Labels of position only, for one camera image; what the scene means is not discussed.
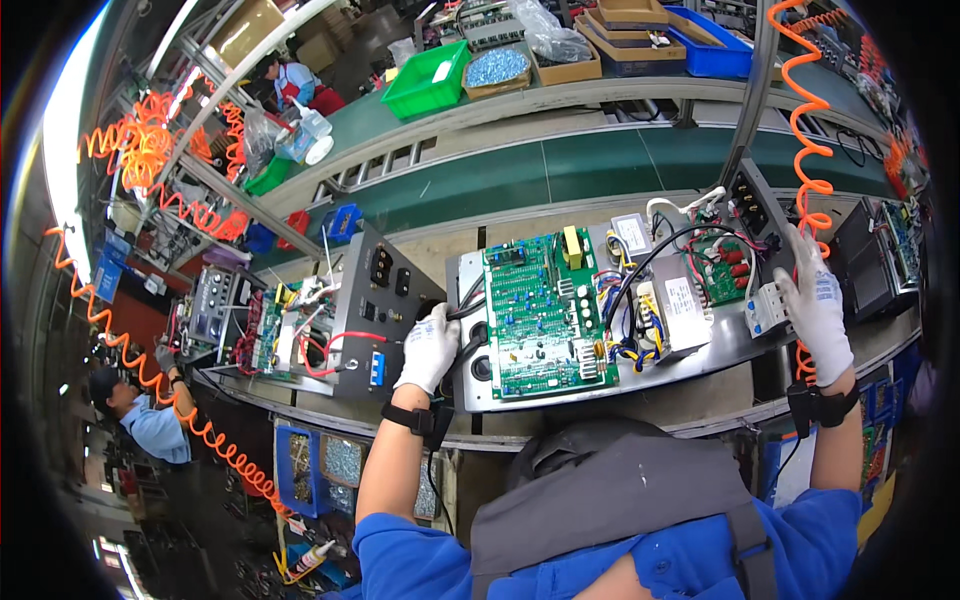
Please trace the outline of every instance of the white work glove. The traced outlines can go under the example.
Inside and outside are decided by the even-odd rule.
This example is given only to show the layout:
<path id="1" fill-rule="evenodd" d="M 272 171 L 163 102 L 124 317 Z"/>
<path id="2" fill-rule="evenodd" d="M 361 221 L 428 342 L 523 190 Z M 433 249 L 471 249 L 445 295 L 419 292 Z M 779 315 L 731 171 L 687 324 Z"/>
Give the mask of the white work glove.
<path id="1" fill-rule="evenodd" d="M 820 255 L 812 238 L 803 238 L 792 225 L 784 232 L 797 262 L 797 285 L 785 270 L 774 269 L 774 281 L 783 294 L 787 317 L 817 368 L 817 385 L 826 388 L 853 364 L 853 352 L 843 326 L 840 284 Z"/>
<path id="2" fill-rule="evenodd" d="M 430 395 L 440 385 L 460 344 L 460 322 L 448 323 L 447 309 L 446 302 L 437 304 L 407 334 L 403 341 L 403 371 L 394 389 L 412 383 Z"/>

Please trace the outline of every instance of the red apron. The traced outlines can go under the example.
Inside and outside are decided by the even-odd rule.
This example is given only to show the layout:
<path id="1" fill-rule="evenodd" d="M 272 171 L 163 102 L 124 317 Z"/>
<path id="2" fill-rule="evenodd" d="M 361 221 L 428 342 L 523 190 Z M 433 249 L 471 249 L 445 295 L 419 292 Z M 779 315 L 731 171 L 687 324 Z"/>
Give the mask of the red apron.
<path id="1" fill-rule="evenodd" d="M 300 93 L 300 88 L 291 84 L 289 81 L 287 85 L 280 90 L 280 96 L 286 101 L 287 96 L 297 97 L 297 94 Z M 340 97 L 340 94 L 333 91 L 333 89 L 327 87 L 326 85 L 320 84 L 313 89 L 313 100 L 310 101 L 310 104 L 307 105 L 308 108 L 316 110 L 318 113 L 324 117 L 329 116 L 345 107 L 347 104 L 344 102 L 343 98 Z"/>

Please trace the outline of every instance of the green plastic bin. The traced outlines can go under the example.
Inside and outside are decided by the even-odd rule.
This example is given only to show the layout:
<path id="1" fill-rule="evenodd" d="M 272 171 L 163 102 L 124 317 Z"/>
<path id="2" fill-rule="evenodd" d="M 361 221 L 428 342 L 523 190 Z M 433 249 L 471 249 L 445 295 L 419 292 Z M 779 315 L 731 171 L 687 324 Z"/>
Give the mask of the green plastic bin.
<path id="1" fill-rule="evenodd" d="M 434 84 L 434 74 L 447 60 L 453 63 L 450 70 Z M 466 40 L 416 54 L 406 61 L 380 102 L 390 107 L 398 119 L 453 106 L 460 101 L 460 81 L 468 62 Z"/>
<path id="2" fill-rule="evenodd" d="M 283 178 L 287 177 L 287 171 L 290 170 L 291 164 L 293 164 L 293 160 L 274 156 L 270 159 L 270 164 L 263 170 L 263 173 L 252 180 L 247 180 L 243 184 L 243 188 L 254 196 L 263 196 L 283 183 Z"/>

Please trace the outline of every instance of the gray apron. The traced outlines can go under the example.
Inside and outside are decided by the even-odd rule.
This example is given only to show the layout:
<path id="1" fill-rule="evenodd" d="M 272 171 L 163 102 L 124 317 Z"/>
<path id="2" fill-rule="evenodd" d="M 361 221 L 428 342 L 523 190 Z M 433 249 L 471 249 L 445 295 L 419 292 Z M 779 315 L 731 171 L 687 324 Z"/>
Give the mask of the gray apron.
<path id="1" fill-rule="evenodd" d="M 602 491 L 602 511 L 584 490 Z M 494 580 L 567 552 L 714 515 L 727 517 L 747 600 L 776 598 L 770 540 L 723 443 L 628 434 L 480 508 L 470 528 L 473 600 L 487 598 Z"/>

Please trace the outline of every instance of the blue shirt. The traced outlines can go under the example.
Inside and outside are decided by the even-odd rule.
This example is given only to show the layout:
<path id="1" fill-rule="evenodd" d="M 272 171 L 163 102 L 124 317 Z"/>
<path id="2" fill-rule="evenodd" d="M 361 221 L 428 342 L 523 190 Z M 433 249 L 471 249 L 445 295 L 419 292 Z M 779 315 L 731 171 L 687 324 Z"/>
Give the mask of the blue shirt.
<path id="1" fill-rule="evenodd" d="M 147 454 L 174 465 L 190 462 L 190 442 L 172 406 L 155 410 L 150 408 L 149 396 L 137 396 L 120 424 Z"/>
<path id="2" fill-rule="evenodd" d="M 848 490 L 807 490 L 776 510 L 754 500 L 773 543 L 781 600 L 839 591 L 856 555 L 860 503 Z M 740 599 L 732 546 L 727 518 L 710 516 L 523 568 L 494 581 L 487 598 L 572 598 L 629 552 L 640 583 L 655 598 Z M 470 599 L 470 554 L 449 534 L 399 516 L 370 515 L 357 525 L 353 550 L 365 600 Z"/>
<path id="3" fill-rule="evenodd" d="M 283 88 L 287 84 L 293 84 L 300 88 L 297 94 L 297 102 L 302 107 L 307 106 L 313 100 L 313 92 L 317 85 L 320 85 L 320 78 L 316 77 L 310 67 L 299 62 L 288 62 L 280 66 L 280 72 L 274 79 L 274 90 L 276 91 L 276 105 L 283 110 L 287 99 L 283 97 Z"/>

